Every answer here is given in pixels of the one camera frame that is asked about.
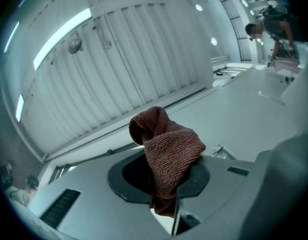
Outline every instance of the corrugated wall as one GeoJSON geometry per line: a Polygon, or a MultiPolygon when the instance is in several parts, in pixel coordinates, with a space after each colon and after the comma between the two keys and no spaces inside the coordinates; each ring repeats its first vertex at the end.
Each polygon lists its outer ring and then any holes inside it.
{"type": "Polygon", "coordinates": [[[12,114],[23,95],[19,127],[40,156],[86,136],[98,138],[94,134],[107,126],[113,131],[113,124],[145,105],[164,100],[166,106],[211,86],[210,40],[190,20],[193,9],[179,0],[108,1],[113,0],[39,0],[20,18],[3,84],[12,114]],[[34,71],[33,60],[49,36],[88,7],[93,19],[34,71]],[[68,45],[75,38],[82,40],[82,50],[71,55],[68,45]]]}
{"type": "Polygon", "coordinates": [[[21,122],[45,153],[198,82],[194,58],[179,43],[165,4],[90,21],[77,30],[82,51],[71,55],[75,36],[57,46],[24,97],[21,122]]]}

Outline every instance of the black vent slot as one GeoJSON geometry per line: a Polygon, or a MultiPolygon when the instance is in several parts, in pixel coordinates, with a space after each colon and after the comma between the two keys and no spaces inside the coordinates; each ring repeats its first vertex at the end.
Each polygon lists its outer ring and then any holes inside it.
{"type": "Polygon", "coordinates": [[[57,228],[79,195],[78,191],[65,190],[40,219],[52,228],[57,228]]]}
{"type": "Polygon", "coordinates": [[[243,176],[247,176],[248,173],[249,173],[249,171],[246,170],[246,169],[241,169],[241,168],[234,167],[234,166],[229,167],[229,168],[227,169],[227,171],[232,172],[232,173],[235,173],[235,174],[240,174],[240,175],[243,175],[243,176]]]}

